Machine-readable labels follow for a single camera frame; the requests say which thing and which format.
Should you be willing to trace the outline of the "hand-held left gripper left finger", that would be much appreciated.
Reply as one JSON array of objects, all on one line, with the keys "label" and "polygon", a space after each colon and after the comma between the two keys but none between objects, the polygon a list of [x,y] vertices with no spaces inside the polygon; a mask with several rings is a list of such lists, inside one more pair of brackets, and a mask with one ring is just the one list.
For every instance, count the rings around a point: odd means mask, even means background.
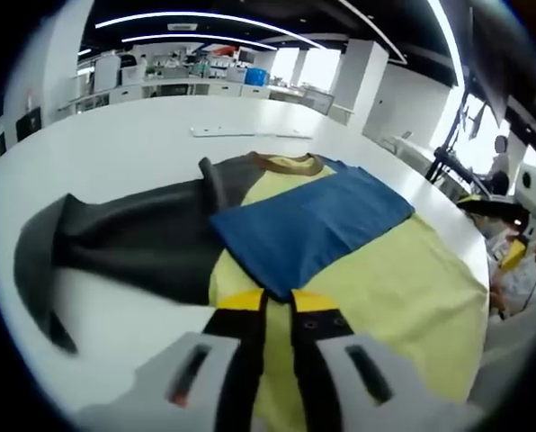
[{"label": "hand-held left gripper left finger", "polygon": [[267,294],[223,299],[200,333],[142,364],[116,400],[76,414],[84,431],[248,431],[264,367]]}]

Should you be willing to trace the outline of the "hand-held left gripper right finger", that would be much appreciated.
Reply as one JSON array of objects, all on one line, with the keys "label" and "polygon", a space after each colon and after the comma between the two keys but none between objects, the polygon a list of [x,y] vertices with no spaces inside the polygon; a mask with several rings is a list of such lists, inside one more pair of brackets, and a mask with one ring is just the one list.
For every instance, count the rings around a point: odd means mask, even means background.
[{"label": "hand-held left gripper right finger", "polygon": [[291,342],[310,431],[410,431],[428,413],[430,394],[413,365],[355,333],[322,294],[291,295]]}]

